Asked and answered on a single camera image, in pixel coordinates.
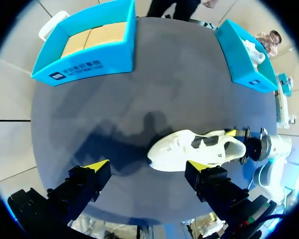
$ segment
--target yellow label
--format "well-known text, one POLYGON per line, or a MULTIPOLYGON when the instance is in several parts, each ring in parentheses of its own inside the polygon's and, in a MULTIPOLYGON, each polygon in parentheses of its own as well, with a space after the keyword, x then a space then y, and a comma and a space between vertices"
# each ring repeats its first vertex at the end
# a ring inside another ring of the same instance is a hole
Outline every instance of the yellow label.
POLYGON ((102 168, 102 166, 103 166, 106 162, 108 162, 108 161, 109 161, 109 160, 106 159, 106 160, 103 160, 103 161, 101 161, 101 162, 92 163, 92 164, 87 165, 87 166, 84 166, 84 167, 82 167, 82 168, 91 168, 91 169, 94 169, 95 172, 96 172, 96 171, 98 171, 100 168, 102 168))

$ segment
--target cardboard box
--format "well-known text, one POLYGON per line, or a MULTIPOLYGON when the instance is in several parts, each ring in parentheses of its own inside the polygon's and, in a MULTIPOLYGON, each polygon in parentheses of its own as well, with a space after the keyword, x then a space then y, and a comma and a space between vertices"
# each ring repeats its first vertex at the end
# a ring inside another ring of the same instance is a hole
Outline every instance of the cardboard box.
POLYGON ((131 72, 135 31, 134 0, 114 0, 82 10, 53 29, 38 55, 32 77, 57 86, 87 77, 131 72), (72 54, 62 55, 72 36, 96 27, 107 30, 108 27, 119 26, 113 23, 123 22, 126 27, 122 40, 114 37, 111 42, 101 45, 94 42, 94 46, 79 51, 74 49, 72 54))
POLYGON ((83 50, 88 36, 90 35, 90 32, 91 29, 82 31, 78 34, 71 36, 65 45, 61 58, 70 55, 74 52, 83 50))
POLYGON ((93 28, 88 36, 84 49, 124 39, 126 22, 117 22, 93 28))

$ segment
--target patterned shirt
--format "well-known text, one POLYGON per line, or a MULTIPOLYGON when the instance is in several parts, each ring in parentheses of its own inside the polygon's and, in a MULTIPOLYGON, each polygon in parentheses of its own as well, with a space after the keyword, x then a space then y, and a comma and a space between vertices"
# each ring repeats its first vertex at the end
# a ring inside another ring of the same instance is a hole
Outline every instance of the patterned shirt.
POLYGON ((259 33, 255 38, 264 46, 269 57, 275 57, 278 54, 277 45, 271 39, 269 34, 259 33))

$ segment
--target cable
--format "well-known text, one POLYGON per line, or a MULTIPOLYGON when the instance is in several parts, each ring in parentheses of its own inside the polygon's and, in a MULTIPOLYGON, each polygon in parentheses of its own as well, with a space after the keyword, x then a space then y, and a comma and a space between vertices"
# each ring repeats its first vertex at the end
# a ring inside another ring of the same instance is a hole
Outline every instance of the cable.
POLYGON ((259 225, 260 223, 263 223, 265 221, 268 221, 268 220, 271 220, 271 219, 275 219, 275 218, 285 218, 286 215, 285 214, 273 214, 273 215, 269 215, 269 216, 266 216, 266 217, 263 217, 263 218, 258 218, 257 220, 255 220, 254 222, 244 226, 243 228, 241 228, 242 230, 245 230, 249 227, 253 227, 255 225, 259 225))

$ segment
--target person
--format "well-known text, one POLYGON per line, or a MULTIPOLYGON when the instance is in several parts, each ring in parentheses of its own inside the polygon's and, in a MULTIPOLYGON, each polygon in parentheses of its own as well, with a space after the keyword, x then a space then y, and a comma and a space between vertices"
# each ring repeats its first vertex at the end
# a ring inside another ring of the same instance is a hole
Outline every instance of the person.
POLYGON ((203 5, 207 8, 214 8, 218 1, 219 0, 209 0, 207 2, 204 2, 203 5))
POLYGON ((164 12, 173 4, 176 3, 175 13, 173 19, 189 21, 190 17, 196 11, 200 0, 152 0, 147 16, 148 17, 162 17, 164 12))
POLYGON ((278 45, 282 41, 282 38, 277 31, 272 30, 269 34, 261 32, 257 34, 255 38, 263 45, 269 58, 277 56, 278 45))

